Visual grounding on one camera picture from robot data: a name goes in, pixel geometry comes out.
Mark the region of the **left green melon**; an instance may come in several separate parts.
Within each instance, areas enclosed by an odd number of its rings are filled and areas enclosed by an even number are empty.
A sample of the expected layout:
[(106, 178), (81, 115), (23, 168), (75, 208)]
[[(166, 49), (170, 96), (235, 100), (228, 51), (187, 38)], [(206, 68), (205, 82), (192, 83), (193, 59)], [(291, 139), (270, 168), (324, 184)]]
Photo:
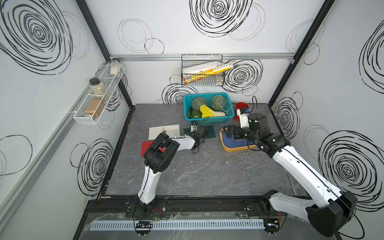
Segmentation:
[(192, 109), (199, 111), (202, 105), (207, 105), (207, 100), (202, 97), (196, 97), (192, 102)]

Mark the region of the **white envelope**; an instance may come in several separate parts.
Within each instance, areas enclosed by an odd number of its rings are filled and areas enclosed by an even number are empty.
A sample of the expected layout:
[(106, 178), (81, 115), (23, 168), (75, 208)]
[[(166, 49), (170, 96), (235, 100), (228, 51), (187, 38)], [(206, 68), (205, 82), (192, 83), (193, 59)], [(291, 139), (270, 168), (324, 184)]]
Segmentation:
[(159, 126), (149, 128), (149, 137), (148, 140), (155, 140), (160, 133), (165, 133), (169, 137), (180, 137), (180, 125), (168, 125), (168, 126)]

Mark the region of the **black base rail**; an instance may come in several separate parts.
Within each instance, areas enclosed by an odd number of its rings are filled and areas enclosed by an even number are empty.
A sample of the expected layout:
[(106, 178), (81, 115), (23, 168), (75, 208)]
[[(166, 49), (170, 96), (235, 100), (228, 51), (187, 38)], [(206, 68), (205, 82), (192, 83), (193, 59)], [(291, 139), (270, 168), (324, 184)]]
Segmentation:
[(286, 216), (287, 210), (273, 210), (263, 196), (186, 197), (159, 196), (144, 211), (136, 196), (91, 200), (83, 217), (90, 214), (123, 214), (126, 218), (167, 218), (176, 213), (245, 212), (249, 217)]

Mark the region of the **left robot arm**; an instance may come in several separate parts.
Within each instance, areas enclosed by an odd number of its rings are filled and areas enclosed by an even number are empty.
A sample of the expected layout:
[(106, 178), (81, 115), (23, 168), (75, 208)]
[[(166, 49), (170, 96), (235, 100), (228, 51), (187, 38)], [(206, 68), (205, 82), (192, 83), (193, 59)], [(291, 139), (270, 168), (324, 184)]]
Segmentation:
[(144, 153), (145, 175), (137, 194), (139, 207), (145, 208), (154, 201), (160, 176), (168, 168), (176, 152), (197, 151), (208, 134), (207, 128), (199, 126), (182, 137), (170, 137), (166, 133), (160, 133), (156, 137)]

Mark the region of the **brown block package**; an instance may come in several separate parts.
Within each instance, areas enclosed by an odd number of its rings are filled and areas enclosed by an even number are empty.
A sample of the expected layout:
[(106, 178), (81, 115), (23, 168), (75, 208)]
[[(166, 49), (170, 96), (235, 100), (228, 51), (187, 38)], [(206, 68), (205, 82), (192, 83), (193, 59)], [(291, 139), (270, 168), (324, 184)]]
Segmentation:
[(99, 118), (104, 106), (105, 104), (101, 99), (92, 99), (85, 110), (85, 117)]

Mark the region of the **dark green envelope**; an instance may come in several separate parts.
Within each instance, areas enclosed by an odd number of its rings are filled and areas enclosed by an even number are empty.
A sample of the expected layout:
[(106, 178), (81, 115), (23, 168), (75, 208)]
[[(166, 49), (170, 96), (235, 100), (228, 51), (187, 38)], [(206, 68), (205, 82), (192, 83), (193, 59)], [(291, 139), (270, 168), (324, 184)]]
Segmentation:
[[(207, 125), (207, 126), (204, 126), (204, 128), (208, 131), (208, 134), (205, 136), (205, 139), (211, 139), (216, 137), (213, 125)], [(191, 128), (184, 128), (183, 132), (184, 134), (190, 134)]]

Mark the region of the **right green melon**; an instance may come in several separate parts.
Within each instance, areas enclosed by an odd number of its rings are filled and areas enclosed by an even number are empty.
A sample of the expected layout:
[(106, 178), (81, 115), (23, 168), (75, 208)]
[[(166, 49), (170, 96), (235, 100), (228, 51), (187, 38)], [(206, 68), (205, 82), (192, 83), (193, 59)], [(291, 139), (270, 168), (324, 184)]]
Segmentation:
[(211, 99), (211, 108), (214, 111), (224, 111), (227, 106), (227, 100), (221, 95), (215, 95)]

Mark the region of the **black lid spice jar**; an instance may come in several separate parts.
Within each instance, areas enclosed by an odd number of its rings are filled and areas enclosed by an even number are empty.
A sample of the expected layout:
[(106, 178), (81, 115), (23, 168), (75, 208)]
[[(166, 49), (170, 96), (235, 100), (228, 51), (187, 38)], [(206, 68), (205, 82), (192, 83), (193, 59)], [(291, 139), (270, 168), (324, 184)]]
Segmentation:
[(98, 98), (103, 98), (106, 96), (106, 86), (100, 81), (99, 78), (91, 78), (89, 83), (94, 95), (98, 96)]

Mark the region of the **teal plastic basket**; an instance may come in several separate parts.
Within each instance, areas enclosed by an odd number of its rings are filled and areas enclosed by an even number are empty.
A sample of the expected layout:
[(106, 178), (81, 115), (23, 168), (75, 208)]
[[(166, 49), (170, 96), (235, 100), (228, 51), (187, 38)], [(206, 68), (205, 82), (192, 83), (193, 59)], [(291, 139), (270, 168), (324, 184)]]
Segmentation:
[[(208, 107), (211, 107), (211, 99), (216, 95), (220, 95), (220, 96), (224, 97), (224, 99), (227, 101), (227, 105), (224, 108), (224, 110), (228, 111), (228, 112), (226, 113), (226, 115), (224, 117), (214, 117), (214, 118), (209, 118), (209, 119), (204, 119), (204, 118), (190, 119), (190, 118), (188, 118), (187, 111), (189, 110), (189, 108), (192, 107), (192, 103), (193, 103), (195, 98), (197, 98), (197, 97), (204, 98), (208, 103)], [(197, 124), (201, 124), (201, 122), (203, 122), (203, 124), (221, 124), (221, 123), (226, 123), (228, 120), (233, 118), (235, 116), (235, 111), (233, 109), (232, 101), (231, 101), (229, 95), (226, 93), (191, 94), (191, 95), (185, 95), (184, 96), (184, 116), (185, 116), (185, 119), (187, 121), (189, 121), (190, 123), (193, 121), (196, 121)]]

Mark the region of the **green melon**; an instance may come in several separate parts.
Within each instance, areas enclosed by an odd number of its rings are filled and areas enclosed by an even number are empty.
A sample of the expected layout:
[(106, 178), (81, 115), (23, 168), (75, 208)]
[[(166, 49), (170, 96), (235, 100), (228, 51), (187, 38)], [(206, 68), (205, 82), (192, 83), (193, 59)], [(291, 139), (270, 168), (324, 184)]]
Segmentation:
[(215, 95), (211, 99), (211, 108), (214, 111), (224, 111), (227, 106), (227, 100), (221, 95)]
[(202, 97), (196, 97), (192, 102), (192, 109), (199, 111), (202, 105), (207, 105), (207, 100)]

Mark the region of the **red envelope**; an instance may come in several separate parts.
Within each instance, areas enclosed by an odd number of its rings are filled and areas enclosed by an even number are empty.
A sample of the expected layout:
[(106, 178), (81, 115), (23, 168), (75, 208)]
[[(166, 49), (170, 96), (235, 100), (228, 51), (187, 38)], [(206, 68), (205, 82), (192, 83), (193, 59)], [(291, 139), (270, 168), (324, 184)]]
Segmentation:
[(143, 158), (146, 157), (147, 152), (149, 152), (148, 155), (152, 157), (156, 153), (163, 153), (164, 151), (164, 148), (161, 148), (160, 146), (155, 146), (153, 144), (153, 141), (142, 142), (141, 157)]

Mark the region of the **white wrap box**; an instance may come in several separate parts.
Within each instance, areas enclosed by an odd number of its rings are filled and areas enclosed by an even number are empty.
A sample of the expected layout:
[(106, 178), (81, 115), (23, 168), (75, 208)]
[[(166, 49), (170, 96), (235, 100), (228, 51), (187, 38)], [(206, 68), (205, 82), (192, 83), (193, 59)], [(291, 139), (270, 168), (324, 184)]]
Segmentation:
[(183, 74), (202, 74), (204, 71), (213, 69), (215, 67), (221, 66), (223, 63), (214, 61), (214, 62), (208, 62), (192, 67), (182, 68)]

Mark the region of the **clear lid jar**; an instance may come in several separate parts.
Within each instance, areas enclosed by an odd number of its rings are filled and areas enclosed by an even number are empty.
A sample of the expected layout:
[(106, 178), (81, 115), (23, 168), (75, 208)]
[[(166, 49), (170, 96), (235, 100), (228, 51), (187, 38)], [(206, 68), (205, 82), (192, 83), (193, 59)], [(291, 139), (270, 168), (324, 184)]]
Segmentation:
[(110, 75), (116, 76), (119, 72), (121, 61), (117, 58), (113, 58), (110, 63)]

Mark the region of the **yellow foil roll box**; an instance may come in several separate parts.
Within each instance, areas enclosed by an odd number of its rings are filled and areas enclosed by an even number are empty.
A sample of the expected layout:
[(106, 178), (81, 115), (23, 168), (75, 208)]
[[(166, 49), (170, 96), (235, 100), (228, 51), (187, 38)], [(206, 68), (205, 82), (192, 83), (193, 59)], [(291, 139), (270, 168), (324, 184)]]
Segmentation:
[(225, 71), (231, 70), (232, 68), (232, 64), (222, 64), (221, 66), (204, 71), (202, 74), (183, 74), (183, 83), (188, 85), (204, 79), (215, 79), (216, 76), (219, 76)]

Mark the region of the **yellow white cabbage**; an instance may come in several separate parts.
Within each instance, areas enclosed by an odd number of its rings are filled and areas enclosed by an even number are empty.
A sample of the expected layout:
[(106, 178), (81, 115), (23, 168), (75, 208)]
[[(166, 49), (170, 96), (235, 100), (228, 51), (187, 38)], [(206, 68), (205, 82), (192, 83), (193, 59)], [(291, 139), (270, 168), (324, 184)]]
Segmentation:
[(224, 112), (216, 112), (212, 109), (210, 109), (208, 106), (206, 105), (201, 105), (200, 106), (200, 112), (202, 113), (202, 118), (217, 118), (217, 117), (226, 117), (226, 113)]

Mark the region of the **green pepper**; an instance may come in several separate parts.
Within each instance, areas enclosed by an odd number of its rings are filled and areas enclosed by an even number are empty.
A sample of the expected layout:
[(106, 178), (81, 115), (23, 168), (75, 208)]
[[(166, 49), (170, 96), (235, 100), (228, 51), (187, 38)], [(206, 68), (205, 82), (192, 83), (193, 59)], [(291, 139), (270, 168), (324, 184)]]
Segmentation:
[(199, 110), (192, 110), (189, 115), (190, 119), (199, 119), (201, 117), (202, 117), (202, 112), (200, 112)]

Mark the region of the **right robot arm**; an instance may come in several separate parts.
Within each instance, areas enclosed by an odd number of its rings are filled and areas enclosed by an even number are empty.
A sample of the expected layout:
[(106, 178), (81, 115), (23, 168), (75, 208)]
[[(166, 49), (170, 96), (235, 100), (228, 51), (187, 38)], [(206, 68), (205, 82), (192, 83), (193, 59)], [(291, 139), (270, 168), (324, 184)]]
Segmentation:
[(240, 125), (227, 125), (223, 131), (227, 138), (246, 140), (266, 153), (286, 169), (311, 197), (305, 200), (269, 191), (265, 196), (274, 211), (309, 222), (325, 237), (334, 235), (354, 216), (357, 197), (320, 175), (282, 134), (273, 134), (263, 114), (244, 115), (240, 117)]

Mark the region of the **red cup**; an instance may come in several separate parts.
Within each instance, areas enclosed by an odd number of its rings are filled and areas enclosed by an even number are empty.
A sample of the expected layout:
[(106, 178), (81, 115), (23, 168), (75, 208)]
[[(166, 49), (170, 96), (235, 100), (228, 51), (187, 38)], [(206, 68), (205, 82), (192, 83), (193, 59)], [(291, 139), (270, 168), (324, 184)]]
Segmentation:
[(234, 116), (234, 119), (235, 121), (239, 122), (240, 121), (240, 117), (239, 115), (237, 114), (237, 110), (238, 109), (241, 109), (241, 108), (249, 108), (249, 105), (246, 104), (246, 103), (243, 103), (243, 102), (239, 102), (236, 104), (235, 106), (235, 116)]

